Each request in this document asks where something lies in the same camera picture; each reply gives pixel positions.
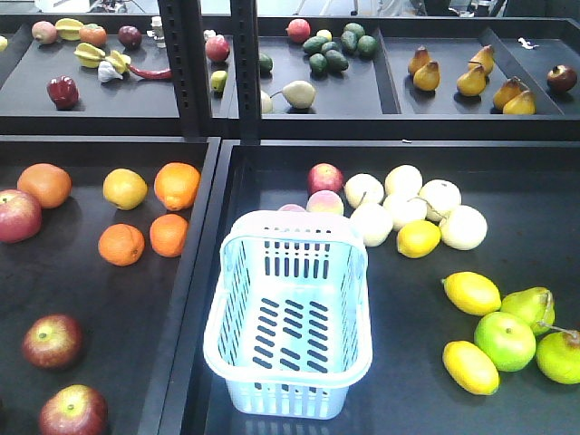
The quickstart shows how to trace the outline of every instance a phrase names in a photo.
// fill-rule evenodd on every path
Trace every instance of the avocado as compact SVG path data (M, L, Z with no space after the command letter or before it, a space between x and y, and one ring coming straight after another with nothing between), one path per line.
M343 51L347 54L353 54L356 52L356 44L357 44L357 37L356 34L347 30L343 32L341 36L341 43L343 44Z
M339 73L348 69L348 61L344 55L336 50L329 50L324 55L328 62L328 70L333 73Z
M328 50L336 50L337 52L340 52L341 46L335 41L330 41L328 43L323 44L322 48L320 49L320 53L326 54Z
M361 57L372 59L375 52L377 51L378 46L379 43L377 43L377 40L374 39L372 36L366 34L364 36L361 36L361 39L359 39L359 42L356 45L356 48L358 49L359 55Z
M306 54L320 53L324 43L327 42L328 40L324 36L312 36L304 41L302 49Z
M308 59L310 64L310 69L314 75L324 75L326 73L326 67L328 66L328 61L321 53L314 53Z
M366 32L364 31L364 27L362 27L360 24L358 23L349 23L347 24L344 29L343 32L353 32L356 35L356 39L360 39L361 36L364 36L366 34Z
M272 58L265 53L259 54L258 64L260 66L260 73L261 74L268 74L272 71L274 67L274 63L272 62Z

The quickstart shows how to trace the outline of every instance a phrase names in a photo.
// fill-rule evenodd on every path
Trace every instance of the black surface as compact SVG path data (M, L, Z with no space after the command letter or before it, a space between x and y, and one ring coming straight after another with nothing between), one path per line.
M110 408L108 434L137 433L152 374L161 375L167 386L177 333L171 323L180 323L189 290L216 146L210 148L203 140L163 138L0 142L1 189L14 188L22 169L38 161L63 167L73 183L72 195L63 205L43 211L37 236L0 244L3 434L36 433L44 402L71 383L85 383L103 393ZM152 182L169 161L185 161L203 170L200 204L179 212L191 225L184 254L177 258L158 256L149 240L150 223L166 212L153 194ZM102 197L102 181L115 168L136 170L150 186L145 201L133 210L117 210ZM134 225L145 236L143 256L132 266L110 265L97 251L102 231L118 222ZM64 372L36 369L20 353L30 325L54 312L75 316L86 334L83 358ZM163 353L161 361L156 361L157 352ZM153 388L150 395L156 392ZM163 397L161 391L150 401L163 403Z
M206 265L210 278L206 282L200 277L200 286L192 288L196 300L206 304L218 277L219 241L234 220L247 211L286 202L305 205L307 171L320 161L337 165L347 179L358 172L384 179L390 169L413 164L424 181L456 183L463 203L483 213L489 231L474 250L440 245L421 259L398 254L394 234L368 249L373 362L333 420L235 411L224 381L207 366L197 365L198 338L196 370L188 373L192 377L175 378L180 385L200 386L195 391L200 394L196 412L189 414L188 422L198 428L195 433L202 433L200 428L207 435L575 433L580 420L573 403L579 387L549 381L534 362L520 372L502 373L502 385L490 397L473 396L449 377L441 362L443 346L471 340L478 318L455 308L440 280L472 270L491 278L503 295L545 285L555 295L556 324L580 326L575 291L580 235L573 219L580 200L576 143L263 141L258 147L231 149L234 143L222 146L210 198L207 219L219 219L220 226L213 224L211 234L202 235L202 244L214 248L213 264Z

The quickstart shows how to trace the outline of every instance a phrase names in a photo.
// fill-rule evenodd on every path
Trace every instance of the lemon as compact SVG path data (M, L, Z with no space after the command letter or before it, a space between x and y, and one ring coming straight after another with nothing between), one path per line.
M489 396L499 388L498 369L473 343L447 343L443 349L443 364L453 380L471 394Z
M131 210L147 196L147 183L137 172L115 169L102 183L102 195L116 208Z
M397 250L408 258L426 256L439 244L441 231L428 220L413 220L397 234Z
M497 286L475 272L456 272L441 280L450 301L467 314L486 315L501 306Z
M333 34L330 33L330 30L319 30L318 32L316 32L316 36L322 36L323 38L326 38L328 41L332 41L333 40Z

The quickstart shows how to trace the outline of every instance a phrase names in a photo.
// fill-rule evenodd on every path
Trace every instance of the light blue basket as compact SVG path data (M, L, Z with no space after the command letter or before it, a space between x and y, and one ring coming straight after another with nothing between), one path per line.
M220 249L208 366L252 414L331 419L372 360L367 255L350 220L255 211Z

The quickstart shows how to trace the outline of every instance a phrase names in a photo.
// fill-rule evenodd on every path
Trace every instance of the green pear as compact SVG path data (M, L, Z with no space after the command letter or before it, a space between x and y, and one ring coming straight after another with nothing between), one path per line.
M545 287L532 287L507 295L501 301L499 311L511 313L524 320L534 335L545 333L554 324L554 297Z
M580 383L580 333L566 330L549 333L537 344L536 362L540 371L554 382Z

